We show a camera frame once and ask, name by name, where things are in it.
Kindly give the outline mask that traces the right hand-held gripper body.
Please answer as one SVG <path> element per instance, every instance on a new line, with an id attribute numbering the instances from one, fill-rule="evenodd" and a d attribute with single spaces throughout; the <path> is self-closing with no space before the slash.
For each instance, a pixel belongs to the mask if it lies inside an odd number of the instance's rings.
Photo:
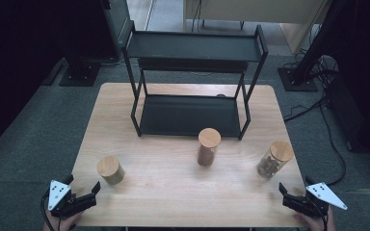
<path id="1" fill-rule="evenodd" d="M 328 214 L 329 206 L 342 210 L 348 206 L 324 182 L 305 188 L 304 195 L 283 195 L 282 205 L 311 218 L 321 218 Z"/>

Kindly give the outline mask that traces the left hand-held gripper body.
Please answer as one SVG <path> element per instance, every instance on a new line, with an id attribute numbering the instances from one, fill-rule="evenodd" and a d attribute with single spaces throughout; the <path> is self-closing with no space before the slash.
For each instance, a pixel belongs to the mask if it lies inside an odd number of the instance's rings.
<path id="1" fill-rule="evenodd" d="M 52 180 L 49 188 L 47 209 L 53 217 L 70 218 L 96 205 L 96 194 L 77 197 L 70 185 Z"/>

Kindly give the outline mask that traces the glass jar with nuts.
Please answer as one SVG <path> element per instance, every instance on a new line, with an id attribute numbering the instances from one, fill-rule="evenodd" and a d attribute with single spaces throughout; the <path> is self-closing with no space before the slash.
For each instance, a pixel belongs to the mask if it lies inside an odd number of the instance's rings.
<path id="1" fill-rule="evenodd" d="M 295 156 L 293 147 L 286 141 L 274 141 L 257 165 L 257 173 L 270 179 Z"/>

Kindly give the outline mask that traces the black metal two-tier shelf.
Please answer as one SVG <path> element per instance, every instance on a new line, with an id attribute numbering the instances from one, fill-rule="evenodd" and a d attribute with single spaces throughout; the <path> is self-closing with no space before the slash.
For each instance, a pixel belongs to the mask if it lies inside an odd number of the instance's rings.
<path id="1" fill-rule="evenodd" d="M 221 136 L 244 137 L 249 101 L 268 56 L 261 26 L 249 36 L 138 31 L 128 22 L 119 38 L 134 103 L 131 119 L 138 135 L 196 136 L 214 128 Z M 149 93 L 145 72 L 181 71 L 238 74 L 232 96 Z"/>

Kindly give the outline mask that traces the person's left hand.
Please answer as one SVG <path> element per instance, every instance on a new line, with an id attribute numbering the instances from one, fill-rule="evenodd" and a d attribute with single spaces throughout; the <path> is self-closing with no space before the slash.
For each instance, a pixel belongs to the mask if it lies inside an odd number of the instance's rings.
<path id="1" fill-rule="evenodd" d="M 71 226 L 75 226 L 82 216 L 82 212 L 66 219 L 53 217 L 49 211 L 46 212 L 48 220 L 55 231 L 69 231 Z"/>

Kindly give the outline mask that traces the person's right hand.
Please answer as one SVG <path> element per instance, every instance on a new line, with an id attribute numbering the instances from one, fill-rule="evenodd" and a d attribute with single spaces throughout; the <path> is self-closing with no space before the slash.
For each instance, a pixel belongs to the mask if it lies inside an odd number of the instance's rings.
<path id="1" fill-rule="evenodd" d="M 332 207 L 329 207 L 328 217 L 326 218 L 327 225 L 324 225 L 323 221 L 320 218 L 311 218 L 300 213 L 297 213 L 294 216 L 294 219 L 297 222 L 305 225 L 311 231 L 324 231 L 324 229 L 327 229 L 327 231 L 336 231 Z"/>

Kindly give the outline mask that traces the black box on floor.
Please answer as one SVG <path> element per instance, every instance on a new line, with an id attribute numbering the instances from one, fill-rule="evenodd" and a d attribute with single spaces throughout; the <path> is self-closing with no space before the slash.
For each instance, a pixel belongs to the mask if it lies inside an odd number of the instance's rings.
<path id="1" fill-rule="evenodd" d="M 362 113 L 345 82 L 336 77 L 326 88 L 328 100 L 353 152 L 370 152 L 370 110 Z"/>

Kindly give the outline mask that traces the black stand with square base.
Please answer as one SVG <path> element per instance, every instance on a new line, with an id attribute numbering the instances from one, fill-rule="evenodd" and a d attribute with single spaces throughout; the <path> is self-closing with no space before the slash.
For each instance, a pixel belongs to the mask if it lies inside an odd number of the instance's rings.
<path id="1" fill-rule="evenodd" d="M 92 87 L 101 63 L 89 62 L 79 56 L 65 56 L 67 68 L 59 83 L 66 87 Z"/>

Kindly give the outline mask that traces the grey metal panel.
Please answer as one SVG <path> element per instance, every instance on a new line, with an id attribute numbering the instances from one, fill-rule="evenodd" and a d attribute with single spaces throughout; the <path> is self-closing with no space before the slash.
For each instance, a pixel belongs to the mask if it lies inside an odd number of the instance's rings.
<path id="1" fill-rule="evenodd" d="M 131 35 L 131 20 L 126 0 L 101 0 L 105 18 L 111 34 L 114 51 L 119 60 L 126 49 Z"/>

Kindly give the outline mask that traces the beige cabinet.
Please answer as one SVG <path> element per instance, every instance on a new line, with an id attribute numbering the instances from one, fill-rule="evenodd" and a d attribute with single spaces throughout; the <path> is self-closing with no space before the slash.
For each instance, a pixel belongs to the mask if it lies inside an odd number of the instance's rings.
<path id="1" fill-rule="evenodd" d="M 314 24 L 324 20 L 331 0 L 183 0 L 183 30 L 187 21 L 205 20 L 278 23 L 293 54 L 297 54 Z"/>

